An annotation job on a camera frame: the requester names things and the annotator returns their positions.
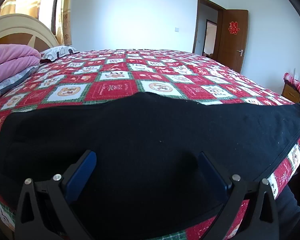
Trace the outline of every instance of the silver pin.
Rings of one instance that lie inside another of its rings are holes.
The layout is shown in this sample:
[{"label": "silver pin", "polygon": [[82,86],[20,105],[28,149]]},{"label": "silver pin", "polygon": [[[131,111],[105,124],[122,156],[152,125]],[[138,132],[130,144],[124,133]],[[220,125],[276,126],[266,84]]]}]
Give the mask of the silver pin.
[{"label": "silver pin", "polygon": [[26,185],[29,185],[31,182],[32,182],[32,179],[30,179],[30,178],[28,178],[28,179],[25,180],[25,184]]},{"label": "silver pin", "polygon": [[56,174],[53,176],[54,181],[59,181],[59,180],[61,180],[61,178],[62,178],[62,176],[60,174]]},{"label": "silver pin", "polygon": [[265,185],[268,185],[269,181],[267,179],[262,179],[262,183],[265,184]]},{"label": "silver pin", "polygon": [[233,179],[234,181],[240,181],[241,177],[240,177],[240,175],[238,175],[238,174],[234,174],[234,175],[232,175],[232,179]]}]

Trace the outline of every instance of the drawer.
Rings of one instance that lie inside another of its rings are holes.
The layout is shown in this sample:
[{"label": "drawer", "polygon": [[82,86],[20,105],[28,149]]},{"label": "drawer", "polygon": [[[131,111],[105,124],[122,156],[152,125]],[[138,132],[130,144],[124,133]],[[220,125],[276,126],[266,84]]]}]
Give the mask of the drawer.
[{"label": "drawer", "polygon": [[284,85],[282,95],[294,103],[300,102],[300,93],[287,84]]}]

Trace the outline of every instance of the yellow curtain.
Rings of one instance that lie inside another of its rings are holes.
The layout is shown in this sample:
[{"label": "yellow curtain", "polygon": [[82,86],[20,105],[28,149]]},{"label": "yellow curtain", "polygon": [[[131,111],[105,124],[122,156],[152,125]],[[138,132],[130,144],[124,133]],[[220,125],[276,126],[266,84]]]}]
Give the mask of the yellow curtain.
[{"label": "yellow curtain", "polygon": [[0,7],[0,15],[22,13],[39,18],[41,0],[5,0]]},{"label": "yellow curtain", "polygon": [[70,28],[70,0],[57,1],[56,37],[60,45],[72,44]]}]

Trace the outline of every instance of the wooden headboard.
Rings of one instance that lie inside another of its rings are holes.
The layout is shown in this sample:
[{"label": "wooden headboard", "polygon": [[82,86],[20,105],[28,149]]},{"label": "wooden headboard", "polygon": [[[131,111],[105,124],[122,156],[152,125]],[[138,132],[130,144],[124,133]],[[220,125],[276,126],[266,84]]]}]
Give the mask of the wooden headboard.
[{"label": "wooden headboard", "polygon": [[0,16],[0,44],[24,44],[39,52],[59,46],[42,22],[25,14]]}]

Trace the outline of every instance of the pink blanket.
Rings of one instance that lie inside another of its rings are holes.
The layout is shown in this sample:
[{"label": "pink blanket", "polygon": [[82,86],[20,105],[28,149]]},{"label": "pink blanket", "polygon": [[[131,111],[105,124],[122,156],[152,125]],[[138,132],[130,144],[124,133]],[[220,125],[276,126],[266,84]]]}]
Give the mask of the pink blanket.
[{"label": "pink blanket", "polygon": [[27,45],[0,44],[0,82],[30,66],[39,65],[40,53]]}]

